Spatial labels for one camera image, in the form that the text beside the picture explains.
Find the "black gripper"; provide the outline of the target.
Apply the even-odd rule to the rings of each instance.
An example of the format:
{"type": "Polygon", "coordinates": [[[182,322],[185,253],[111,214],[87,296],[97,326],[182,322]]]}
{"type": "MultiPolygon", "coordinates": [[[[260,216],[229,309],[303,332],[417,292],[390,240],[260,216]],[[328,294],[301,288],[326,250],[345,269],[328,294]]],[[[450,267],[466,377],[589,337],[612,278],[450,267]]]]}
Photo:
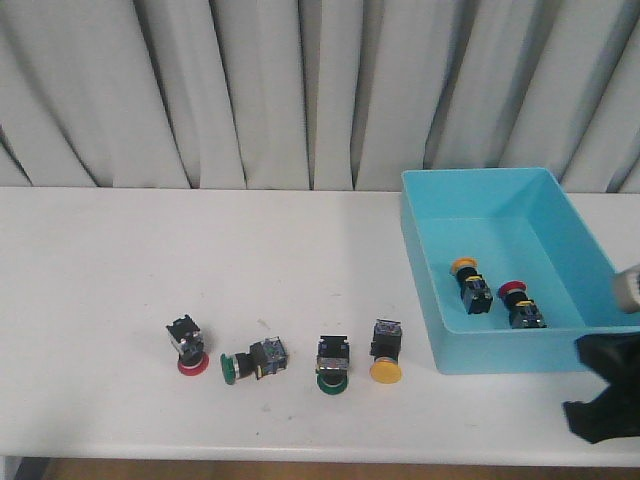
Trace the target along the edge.
{"type": "Polygon", "coordinates": [[[639,435],[639,335],[590,334],[575,342],[580,362],[607,387],[592,401],[566,401],[569,430],[583,440],[601,441],[639,435]]]}

